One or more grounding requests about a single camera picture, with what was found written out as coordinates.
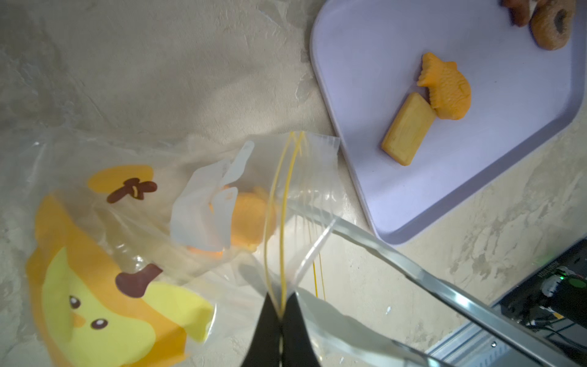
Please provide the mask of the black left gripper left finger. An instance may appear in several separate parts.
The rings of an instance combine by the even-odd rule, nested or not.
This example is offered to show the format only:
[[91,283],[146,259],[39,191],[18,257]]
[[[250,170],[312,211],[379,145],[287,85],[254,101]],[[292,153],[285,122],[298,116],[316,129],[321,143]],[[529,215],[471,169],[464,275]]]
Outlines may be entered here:
[[281,321],[269,294],[266,294],[255,333],[241,367],[281,365]]

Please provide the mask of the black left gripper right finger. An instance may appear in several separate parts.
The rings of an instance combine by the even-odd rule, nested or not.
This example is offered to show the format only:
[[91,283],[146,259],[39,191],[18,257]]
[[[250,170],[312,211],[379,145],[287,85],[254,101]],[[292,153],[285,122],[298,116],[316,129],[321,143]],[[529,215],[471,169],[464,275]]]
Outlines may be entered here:
[[319,359],[313,351],[296,293],[287,299],[282,318],[281,335],[283,339],[281,363],[283,366],[320,367]]

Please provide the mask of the orange round cookie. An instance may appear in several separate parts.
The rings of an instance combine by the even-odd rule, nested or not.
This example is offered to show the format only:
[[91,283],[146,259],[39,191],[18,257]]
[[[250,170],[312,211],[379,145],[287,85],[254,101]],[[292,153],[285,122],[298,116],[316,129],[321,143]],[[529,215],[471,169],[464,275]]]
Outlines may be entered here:
[[[268,193],[262,187],[254,187],[252,192],[239,191],[232,211],[231,245],[254,252],[264,236],[274,232],[276,212],[276,206],[268,203]],[[181,232],[177,232],[177,228],[171,231],[174,240],[186,246],[191,252],[206,254],[210,258],[222,258],[223,250],[214,252],[201,249],[199,242],[194,239],[197,231],[188,227],[195,223],[193,217],[189,215],[183,218],[186,226]]]

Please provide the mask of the clear duck resealable bag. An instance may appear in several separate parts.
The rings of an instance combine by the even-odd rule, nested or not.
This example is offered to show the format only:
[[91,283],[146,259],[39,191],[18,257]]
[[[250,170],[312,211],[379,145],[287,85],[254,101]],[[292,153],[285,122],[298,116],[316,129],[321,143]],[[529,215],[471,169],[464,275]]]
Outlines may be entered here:
[[[61,133],[38,156],[32,315],[56,366],[175,366],[258,320],[279,318],[331,232],[290,202],[335,215],[339,139],[253,136],[227,151],[140,147]],[[276,227],[254,252],[231,245],[236,195],[262,187]],[[171,231],[183,216],[201,249]]]

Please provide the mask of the rectangular yellow biscuit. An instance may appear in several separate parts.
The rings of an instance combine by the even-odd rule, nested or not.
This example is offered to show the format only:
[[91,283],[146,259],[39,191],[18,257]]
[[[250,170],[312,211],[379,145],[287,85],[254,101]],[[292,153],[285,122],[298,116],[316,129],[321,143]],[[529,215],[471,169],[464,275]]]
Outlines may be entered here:
[[402,166],[409,166],[437,114],[419,93],[411,93],[395,116],[381,144]]

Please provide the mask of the orange fish cookie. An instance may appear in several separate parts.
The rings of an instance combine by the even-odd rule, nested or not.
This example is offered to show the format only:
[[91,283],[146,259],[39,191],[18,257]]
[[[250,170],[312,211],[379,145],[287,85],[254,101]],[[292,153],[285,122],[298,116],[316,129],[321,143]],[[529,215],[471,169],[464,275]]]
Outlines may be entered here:
[[417,85],[428,89],[430,105],[440,119],[463,119],[471,107],[469,81],[454,61],[445,62],[431,52],[425,53]]

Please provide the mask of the chocolate donut cookie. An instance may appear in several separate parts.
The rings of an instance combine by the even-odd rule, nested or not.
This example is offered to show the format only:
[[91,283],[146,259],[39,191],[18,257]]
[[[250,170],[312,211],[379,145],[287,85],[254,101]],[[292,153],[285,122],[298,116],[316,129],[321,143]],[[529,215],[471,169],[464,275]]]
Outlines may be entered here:
[[550,0],[539,6],[530,20],[537,45],[544,50],[559,50],[567,45],[576,14],[575,0]]

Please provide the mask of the metal tongs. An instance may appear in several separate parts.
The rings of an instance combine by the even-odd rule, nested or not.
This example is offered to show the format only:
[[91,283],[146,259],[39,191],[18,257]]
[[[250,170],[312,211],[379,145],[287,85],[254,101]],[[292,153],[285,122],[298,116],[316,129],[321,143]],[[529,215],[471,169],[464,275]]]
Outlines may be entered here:
[[297,214],[315,223],[323,224],[330,232],[336,232],[348,241],[366,249],[438,301],[542,366],[577,365],[532,332],[501,316],[462,289],[433,276],[419,264],[387,246],[364,229],[315,206],[304,206],[293,202],[290,202],[288,206]]

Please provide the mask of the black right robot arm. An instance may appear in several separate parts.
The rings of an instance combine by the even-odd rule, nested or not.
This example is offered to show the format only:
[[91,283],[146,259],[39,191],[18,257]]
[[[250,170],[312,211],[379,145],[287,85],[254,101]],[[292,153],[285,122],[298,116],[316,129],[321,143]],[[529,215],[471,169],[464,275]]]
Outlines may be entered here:
[[[586,281],[584,278],[569,272],[555,273],[541,285],[533,287],[529,301],[523,301],[517,305],[519,315],[515,319],[510,319],[462,289],[431,275],[408,257],[389,248],[366,232],[353,232],[347,223],[342,223],[336,235],[361,246],[375,257],[385,261],[438,301],[536,363],[542,366],[576,365],[576,362],[561,349],[532,333],[533,329],[544,329],[546,327],[544,324],[538,324],[536,321],[531,321],[529,324],[523,322],[530,309],[537,304],[585,327]],[[341,350],[362,354],[372,359],[399,357],[403,344],[390,339],[383,351],[378,352],[375,347],[382,338],[377,333],[364,328],[353,319],[345,318],[325,301],[305,295],[302,291],[295,293],[295,297],[308,311],[316,315],[314,321],[310,323],[311,327],[324,334],[327,341]]]

